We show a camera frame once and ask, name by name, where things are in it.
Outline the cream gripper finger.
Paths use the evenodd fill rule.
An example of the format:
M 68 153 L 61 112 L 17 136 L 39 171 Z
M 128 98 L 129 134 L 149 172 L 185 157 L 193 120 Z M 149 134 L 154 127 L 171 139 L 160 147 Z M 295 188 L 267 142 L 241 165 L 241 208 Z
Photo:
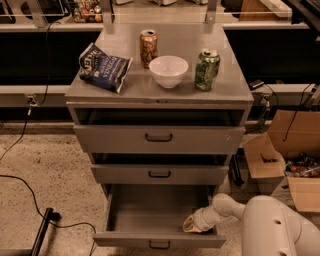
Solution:
M 186 233 L 202 233 L 202 230 L 195 226 L 183 227 L 183 231 Z
M 184 228 L 193 228 L 194 227 L 194 216 L 189 215 L 183 223 Z

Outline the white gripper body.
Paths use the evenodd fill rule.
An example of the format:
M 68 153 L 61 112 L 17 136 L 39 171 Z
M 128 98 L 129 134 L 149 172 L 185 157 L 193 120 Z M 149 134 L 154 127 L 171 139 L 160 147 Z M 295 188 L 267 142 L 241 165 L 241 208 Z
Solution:
M 205 232 L 221 221 L 222 215 L 212 206 L 200 208 L 193 214 L 193 230 L 196 232 Z

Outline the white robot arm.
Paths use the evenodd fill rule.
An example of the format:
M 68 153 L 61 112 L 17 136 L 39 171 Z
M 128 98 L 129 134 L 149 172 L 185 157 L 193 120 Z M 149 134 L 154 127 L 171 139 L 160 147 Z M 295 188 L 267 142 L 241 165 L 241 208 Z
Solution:
M 201 233 L 226 222 L 241 221 L 242 256 L 320 256 L 320 230 L 281 201 L 265 195 L 241 204 L 219 193 L 183 223 L 183 231 Z

